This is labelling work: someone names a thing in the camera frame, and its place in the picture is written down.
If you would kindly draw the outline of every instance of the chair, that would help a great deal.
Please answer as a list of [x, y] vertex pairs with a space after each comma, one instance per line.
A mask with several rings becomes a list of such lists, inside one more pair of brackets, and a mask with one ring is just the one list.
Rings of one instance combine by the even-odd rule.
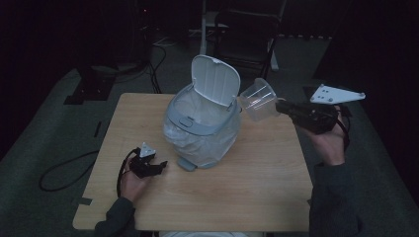
[[228, 0], [226, 8], [282, 16], [287, 0]]
[[259, 77], [266, 79], [279, 37], [278, 15], [227, 9], [215, 16], [214, 24], [213, 56], [233, 66], [261, 67]]

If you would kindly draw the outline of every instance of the gray sleeve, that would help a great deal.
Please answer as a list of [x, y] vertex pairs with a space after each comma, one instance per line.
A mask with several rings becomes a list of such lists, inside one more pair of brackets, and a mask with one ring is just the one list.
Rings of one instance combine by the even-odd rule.
[[135, 209], [132, 202], [124, 197], [118, 198], [106, 213], [106, 220], [95, 226], [95, 236], [119, 236], [126, 231]]
[[314, 167], [310, 237], [367, 236], [355, 209], [355, 188], [346, 164]]

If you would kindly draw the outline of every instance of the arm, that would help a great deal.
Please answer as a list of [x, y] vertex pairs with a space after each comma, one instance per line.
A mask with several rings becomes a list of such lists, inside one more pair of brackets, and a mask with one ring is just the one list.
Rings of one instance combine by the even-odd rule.
[[345, 164], [345, 133], [337, 124], [323, 134], [316, 135], [305, 129], [303, 131], [323, 160], [314, 167], [315, 183], [309, 214], [310, 236], [364, 235], [365, 229], [354, 205], [354, 183]]
[[106, 214], [106, 220], [95, 226], [95, 236], [130, 236], [136, 232], [133, 214], [136, 203], [151, 181], [151, 177], [140, 179], [129, 170], [129, 158], [126, 161], [125, 172], [121, 179], [121, 197], [119, 197]]
[[134, 232], [132, 202], [119, 197], [106, 213], [106, 220], [95, 226], [95, 236], [120, 236], [123, 233]]

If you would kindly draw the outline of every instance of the trash can lid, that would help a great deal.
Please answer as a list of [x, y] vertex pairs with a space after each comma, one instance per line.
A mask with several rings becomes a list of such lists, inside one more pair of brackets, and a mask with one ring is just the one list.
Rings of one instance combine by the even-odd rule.
[[227, 63], [206, 55], [198, 55], [192, 61], [194, 90], [204, 98], [223, 106], [236, 100], [240, 89], [240, 76]]

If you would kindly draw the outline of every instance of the wooden table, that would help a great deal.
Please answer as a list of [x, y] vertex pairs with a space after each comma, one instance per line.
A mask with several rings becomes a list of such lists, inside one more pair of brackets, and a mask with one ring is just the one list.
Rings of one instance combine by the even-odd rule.
[[173, 95], [123, 94], [79, 204], [76, 229], [93, 229], [117, 199], [126, 155], [143, 141], [168, 160], [135, 204], [136, 228], [174, 231], [307, 231], [312, 184], [292, 121], [254, 122], [242, 113], [238, 137], [215, 167], [187, 172], [165, 140], [163, 119]]

